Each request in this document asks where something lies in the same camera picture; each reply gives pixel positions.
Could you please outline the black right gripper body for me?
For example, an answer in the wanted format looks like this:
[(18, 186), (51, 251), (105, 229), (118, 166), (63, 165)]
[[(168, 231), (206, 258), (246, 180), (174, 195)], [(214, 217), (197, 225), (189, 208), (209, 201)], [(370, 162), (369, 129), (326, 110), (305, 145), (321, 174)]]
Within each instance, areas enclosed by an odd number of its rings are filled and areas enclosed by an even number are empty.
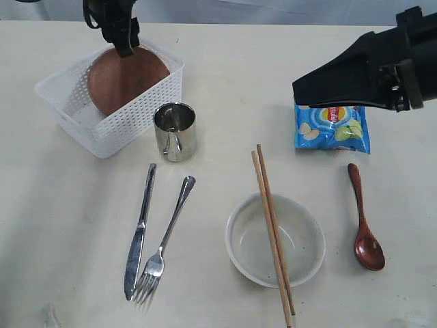
[(421, 109), (436, 98), (436, 14), (425, 16), (415, 6), (396, 21), (396, 27), (374, 35), (370, 104), (397, 112)]

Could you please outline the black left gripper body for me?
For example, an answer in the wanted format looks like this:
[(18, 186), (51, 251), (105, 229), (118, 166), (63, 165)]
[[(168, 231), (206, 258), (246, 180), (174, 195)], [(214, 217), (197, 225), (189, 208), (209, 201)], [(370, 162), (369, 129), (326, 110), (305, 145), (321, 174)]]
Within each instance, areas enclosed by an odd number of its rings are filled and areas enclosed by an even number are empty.
[(130, 31), (132, 48), (139, 46), (139, 22), (132, 17), (135, 0), (83, 0), (83, 16), (87, 26), (101, 29), (103, 38), (114, 45), (115, 33)]

